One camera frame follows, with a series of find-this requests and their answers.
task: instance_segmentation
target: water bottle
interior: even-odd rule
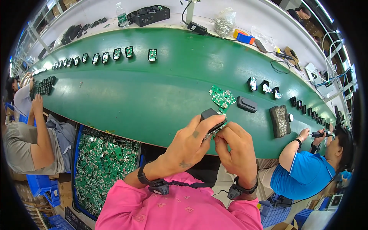
[[[127,13],[121,7],[121,3],[117,3],[116,6],[117,6],[116,15],[117,15],[117,19],[119,20],[120,28],[128,27],[129,21],[128,21]]]

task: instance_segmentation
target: gray t-shirt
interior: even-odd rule
[[[27,84],[23,88],[20,88],[14,95],[14,108],[18,113],[25,117],[29,114],[32,107],[29,89],[30,85]]]
[[[8,165],[14,172],[36,175],[54,175],[66,172],[54,130],[48,129],[55,161],[48,167],[35,170],[31,144],[37,144],[37,128],[23,122],[12,122],[7,127],[4,135],[5,156]]]

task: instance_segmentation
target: bag of screws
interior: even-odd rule
[[[225,8],[225,10],[219,13],[219,16],[215,19],[215,31],[219,36],[224,39],[229,32],[232,32],[235,27],[235,15],[231,7]]]

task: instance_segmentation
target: white shirt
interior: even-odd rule
[[[19,89],[14,95],[14,109],[22,114],[28,116],[32,107],[31,97],[29,95],[29,84]]]

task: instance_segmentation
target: pink shirt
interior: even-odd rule
[[[193,184],[202,183],[183,172],[165,178]],[[145,188],[134,188],[118,180],[107,194],[95,229],[263,229],[258,199],[235,200],[228,209],[212,197],[211,188],[170,185],[162,196]]]

